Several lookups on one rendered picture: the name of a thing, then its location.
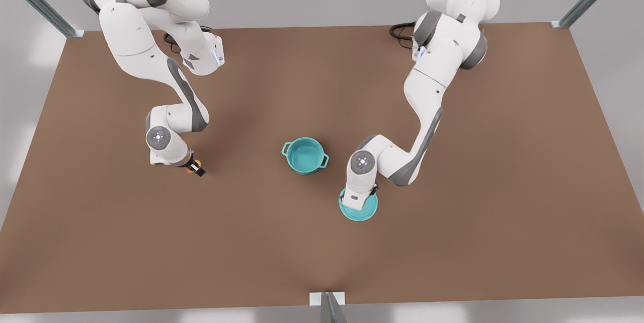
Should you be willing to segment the teal pot lid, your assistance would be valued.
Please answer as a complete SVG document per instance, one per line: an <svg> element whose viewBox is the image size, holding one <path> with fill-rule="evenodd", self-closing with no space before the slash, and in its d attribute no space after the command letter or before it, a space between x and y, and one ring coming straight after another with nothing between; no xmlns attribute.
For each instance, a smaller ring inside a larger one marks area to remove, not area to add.
<svg viewBox="0 0 644 323"><path fill-rule="evenodd" d="M343 205L343 197L345 195L345 189L341 191L339 197L339 207L343 215L346 218L349 218L352 221L366 221L369 218L372 218L377 211L378 199L375 192L373 192L364 202L362 210L353 210Z"/></svg>

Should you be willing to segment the teal pot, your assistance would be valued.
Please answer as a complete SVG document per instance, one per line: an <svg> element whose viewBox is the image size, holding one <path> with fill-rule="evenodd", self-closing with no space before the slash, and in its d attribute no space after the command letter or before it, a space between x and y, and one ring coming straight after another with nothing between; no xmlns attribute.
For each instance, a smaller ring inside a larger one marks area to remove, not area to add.
<svg viewBox="0 0 644 323"><path fill-rule="evenodd" d="M326 169L329 156L322 145L310 137L300 137L286 142L281 154L287 158L290 167L302 176L309 176L319 169Z"/></svg>

